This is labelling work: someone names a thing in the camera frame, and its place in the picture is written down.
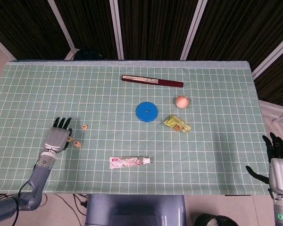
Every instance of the blue plastic lid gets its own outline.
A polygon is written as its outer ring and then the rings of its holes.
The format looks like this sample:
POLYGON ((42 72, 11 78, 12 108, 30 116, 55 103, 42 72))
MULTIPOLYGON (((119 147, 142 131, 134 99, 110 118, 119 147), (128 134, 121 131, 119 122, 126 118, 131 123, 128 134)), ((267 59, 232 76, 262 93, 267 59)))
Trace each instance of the blue plastic lid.
POLYGON ((158 110, 153 103, 142 102, 136 107, 135 113, 139 120, 148 122, 156 119, 158 110))

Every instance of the toothpaste tube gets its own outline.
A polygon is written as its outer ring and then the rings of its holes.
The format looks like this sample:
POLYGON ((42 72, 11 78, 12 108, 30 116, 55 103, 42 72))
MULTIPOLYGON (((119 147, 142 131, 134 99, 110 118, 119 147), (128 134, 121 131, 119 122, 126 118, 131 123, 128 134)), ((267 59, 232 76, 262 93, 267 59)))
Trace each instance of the toothpaste tube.
POLYGON ((110 157, 110 169, 139 166, 150 163, 146 157, 110 157))

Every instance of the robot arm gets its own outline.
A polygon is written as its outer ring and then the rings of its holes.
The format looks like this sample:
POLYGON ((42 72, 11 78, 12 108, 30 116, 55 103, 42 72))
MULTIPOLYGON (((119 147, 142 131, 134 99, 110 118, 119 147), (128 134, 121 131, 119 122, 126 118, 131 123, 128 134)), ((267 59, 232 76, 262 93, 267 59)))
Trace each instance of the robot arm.
POLYGON ((270 185, 269 192, 274 203, 275 226, 283 226, 283 141, 273 133, 270 136, 273 143, 263 136, 267 147, 269 178, 255 173, 249 166, 246 166, 246 169, 254 178, 270 185))
POLYGON ((27 183, 32 187, 31 192, 24 192, 13 195, 12 197, 0 200, 0 221, 12 217, 17 210, 35 210, 39 207, 42 200, 42 193, 50 171, 57 159, 56 154, 65 150, 69 144, 68 136, 72 130, 68 128, 71 118, 65 124, 63 118, 58 124, 57 118, 50 129, 49 135, 44 144, 44 150, 40 153, 38 162, 35 165, 32 175, 27 183))

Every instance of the crumpled snack wrapper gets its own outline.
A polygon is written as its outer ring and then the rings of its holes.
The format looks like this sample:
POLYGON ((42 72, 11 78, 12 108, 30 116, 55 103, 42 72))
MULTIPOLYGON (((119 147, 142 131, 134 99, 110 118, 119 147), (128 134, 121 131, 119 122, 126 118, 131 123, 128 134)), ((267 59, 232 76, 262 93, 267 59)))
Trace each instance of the crumpled snack wrapper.
POLYGON ((177 118, 176 116, 171 115, 165 122, 164 124, 168 127, 173 128, 176 131, 182 131, 184 133, 190 132, 191 131, 191 126, 185 124, 183 120, 180 118, 177 118))

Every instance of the green grid tablecloth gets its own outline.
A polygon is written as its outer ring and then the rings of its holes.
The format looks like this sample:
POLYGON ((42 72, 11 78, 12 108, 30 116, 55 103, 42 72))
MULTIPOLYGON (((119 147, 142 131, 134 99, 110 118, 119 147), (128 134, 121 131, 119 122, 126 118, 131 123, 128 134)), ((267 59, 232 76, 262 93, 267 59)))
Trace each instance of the green grid tablecloth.
POLYGON ((245 166, 265 174, 265 128, 247 62, 11 62, 0 80, 0 192, 30 177, 54 119, 73 120, 45 192, 111 194, 264 194, 245 166), (120 80, 122 74, 183 81, 184 88, 120 80), (179 109, 175 97, 190 105, 179 109), (142 122, 135 108, 158 108, 142 122), (176 115, 190 133, 163 124, 176 115), (88 130, 82 130, 83 124, 88 130), (109 169, 110 156, 151 164, 109 169))

